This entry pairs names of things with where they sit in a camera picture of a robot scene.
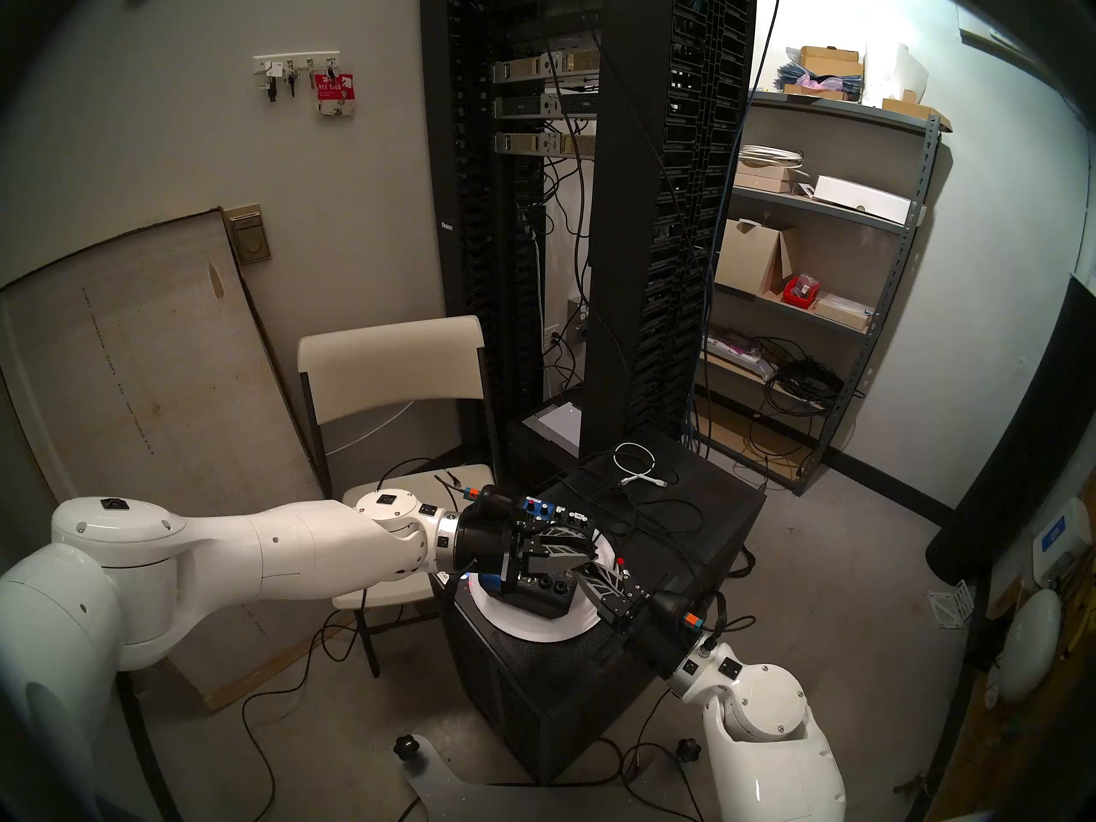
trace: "white container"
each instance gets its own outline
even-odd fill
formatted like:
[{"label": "white container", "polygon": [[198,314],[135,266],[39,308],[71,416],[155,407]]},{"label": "white container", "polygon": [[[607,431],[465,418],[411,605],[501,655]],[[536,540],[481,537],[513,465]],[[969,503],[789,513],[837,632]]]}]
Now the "white container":
[{"label": "white container", "polygon": [[1031,543],[1035,582],[1047,589],[1072,569],[1092,544],[1088,510],[1077,498],[1070,498]]},{"label": "white container", "polygon": [[[819,176],[819,183],[814,187],[814,198],[866,212],[876,217],[893,220],[895,224],[904,224],[905,216],[910,212],[910,201],[905,197],[833,176]],[[922,206],[917,226],[921,226],[921,218],[924,215],[925,207]]]}]

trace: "plywood sheet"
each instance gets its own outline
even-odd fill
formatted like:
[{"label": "plywood sheet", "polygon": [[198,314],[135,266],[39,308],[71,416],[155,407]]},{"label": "plywood sheet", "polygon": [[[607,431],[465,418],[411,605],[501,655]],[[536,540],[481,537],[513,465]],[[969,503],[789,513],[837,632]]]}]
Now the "plywood sheet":
[{"label": "plywood sheet", "polygon": [[[0,366],[57,500],[123,495],[197,516],[322,496],[219,212],[13,283],[0,292]],[[212,695],[307,639],[328,607],[220,610],[172,660]]]}]

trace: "shelving unit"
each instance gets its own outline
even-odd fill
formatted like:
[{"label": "shelving unit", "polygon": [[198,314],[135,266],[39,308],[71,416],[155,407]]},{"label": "shelving unit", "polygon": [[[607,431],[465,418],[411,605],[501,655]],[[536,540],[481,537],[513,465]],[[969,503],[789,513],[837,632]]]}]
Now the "shelving unit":
[{"label": "shelving unit", "polygon": [[[887,272],[882,289],[875,305],[875,313],[864,330],[847,327],[837,321],[824,318],[813,310],[813,306],[808,309],[801,309],[797,306],[786,304],[778,295],[770,292],[751,297],[742,295],[741,292],[730,292],[727,289],[721,292],[720,287],[716,286],[717,294],[731,294],[740,299],[745,296],[753,304],[769,310],[780,311],[781,316],[795,319],[800,324],[808,324],[811,329],[821,328],[836,331],[848,341],[858,343],[850,369],[838,372],[844,378],[844,387],[830,412],[822,415],[822,430],[817,437],[789,430],[772,416],[766,416],[765,413],[758,414],[749,407],[739,404],[738,401],[732,399],[719,400],[718,402],[712,401],[710,403],[710,438],[707,435],[708,419],[704,415],[697,419],[697,430],[701,442],[708,442],[711,447],[721,450],[769,479],[788,487],[796,494],[801,494],[807,488],[807,483],[814,470],[822,461],[822,457],[833,441],[834,434],[837,432],[837,427],[848,409],[848,404],[860,385],[860,379],[868,365],[868,359],[871,357],[871,352],[875,350],[879,335],[882,333],[887,316],[890,313],[891,304],[902,281],[902,274],[905,271],[906,261],[917,232],[922,206],[928,193],[928,183],[940,139],[940,118],[937,115],[933,115],[929,119],[923,121],[905,114],[871,109],[856,103],[785,93],[758,93],[754,99],[753,109],[807,112],[812,116],[835,117],[860,123],[864,125],[864,128],[893,129],[922,137],[916,179],[907,192],[911,195],[911,201],[904,224],[895,224],[863,212],[820,203],[806,196],[775,194],[738,185],[733,187],[732,198],[734,199],[755,201],[780,206],[794,212],[825,215],[842,221],[858,224],[893,233],[894,249],[890,255],[890,269]],[[708,364],[726,368],[732,374],[739,375],[740,379],[753,381],[754,385],[764,385],[761,377],[756,377],[750,372],[738,368],[729,363],[724,363],[723,359],[717,359],[711,354],[708,354]],[[718,390],[712,388],[710,383],[709,388],[711,388],[712,395],[719,396]],[[708,410],[706,402],[701,406],[705,411]],[[794,437],[788,437],[786,433],[794,434]],[[764,450],[760,448],[781,454],[789,450],[795,450],[795,453],[781,457],[773,457],[766,456]]]},{"label": "shelving unit", "polygon": [[780,206],[802,208],[807,212],[817,212],[820,215],[829,215],[830,217],[836,217],[840,220],[848,220],[853,224],[870,226],[875,229],[882,229],[884,232],[894,232],[894,235],[899,235],[904,228],[901,224],[895,224],[893,220],[888,220],[883,217],[876,217],[875,215],[869,215],[865,212],[857,212],[855,208],[845,208],[844,206],[835,206],[831,203],[821,203],[818,199],[811,199],[810,197],[800,196],[799,194],[775,194],[772,191],[757,191],[753,187],[742,187],[741,185],[735,185],[733,195],[737,197],[745,197],[747,199],[760,199],[763,203],[776,203]]}]

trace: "server rack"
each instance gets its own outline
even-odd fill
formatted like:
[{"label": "server rack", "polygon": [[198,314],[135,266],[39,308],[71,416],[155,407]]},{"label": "server rack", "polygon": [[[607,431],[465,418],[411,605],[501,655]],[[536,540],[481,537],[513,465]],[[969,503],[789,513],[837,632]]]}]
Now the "server rack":
[{"label": "server rack", "polygon": [[755,3],[605,0],[583,454],[683,432]]},{"label": "server rack", "polygon": [[[596,30],[601,90],[568,101],[595,109],[598,122],[582,449],[643,423],[676,437],[749,93],[754,2],[421,0],[446,312],[480,318],[500,427],[541,400],[545,210],[541,160],[493,151],[493,135],[539,134],[550,121],[530,118],[523,102],[543,84],[493,83],[493,65],[539,56],[561,37],[573,46],[585,35],[589,47]],[[495,121],[496,111],[526,116]],[[482,441],[473,412],[461,413],[461,433]]]}]

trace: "cardboard box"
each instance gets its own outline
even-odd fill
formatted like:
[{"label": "cardboard box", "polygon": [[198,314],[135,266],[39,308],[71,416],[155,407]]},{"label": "cardboard box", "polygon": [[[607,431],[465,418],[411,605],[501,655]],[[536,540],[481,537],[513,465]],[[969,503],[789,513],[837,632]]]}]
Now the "cardboard box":
[{"label": "cardboard box", "polygon": [[904,224],[905,216],[910,212],[910,201],[905,197],[834,176],[819,176],[819,183],[814,186],[814,198],[866,212],[876,217],[893,220],[895,224]]},{"label": "cardboard box", "polygon": [[844,323],[846,327],[864,330],[871,320],[872,310],[861,302],[823,292],[814,302],[814,313]]},{"label": "cardboard box", "polygon": [[927,121],[931,114],[939,114],[940,128],[944,132],[951,132],[951,121],[936,111],[936,109],[918,104],[916,100],[917,96],[913,91],[903,91],[901,100],[883,100],[883,111],[897,111],[899,114],[909,114],[911,117],[920,117],[923,121]]},{"label": "cardboard box", "polygon": [[799,50],[803,58],[836,58],[841,61],[859,61],[860,54],[853,49],[837,49],[834,46],[804,46]]},{"label": "cardboard box", "polygon": [[803,58],[803,67],[815,76],[859,76],[864,77],[864,65],[843,61],[840,58]]},{"label": "cardboard box", "polygon": [[768,191],[774,194],[790,194],[795,185],[786,179],[769,179],[768,176],[755,176],[750,173],[737,173],[734,184],[739,187],[752,187],[755,191]]},{"label": "cardboard box", "polygon": [[737,175],[764,176],[765,179],[778,179],[781,182],[795,182],[795,168],[781,168],[779,164],[752,164],[749,161],[739,161],[735,170]]},{"label": "cardboard box", "polygon": [[780,294],[795,271],[797,229],[772,229],[752,220],[728,220],[719,250],[716,282],[754,296]]},{"label": "cardboard box", "polygon": [[823,100],[844,100],[845,94],[843,91],[823,91],[815,90],[814,88],[804,88],[801,84],[785,84],[785,93],[798,93],[803,96],[821,96]]}]

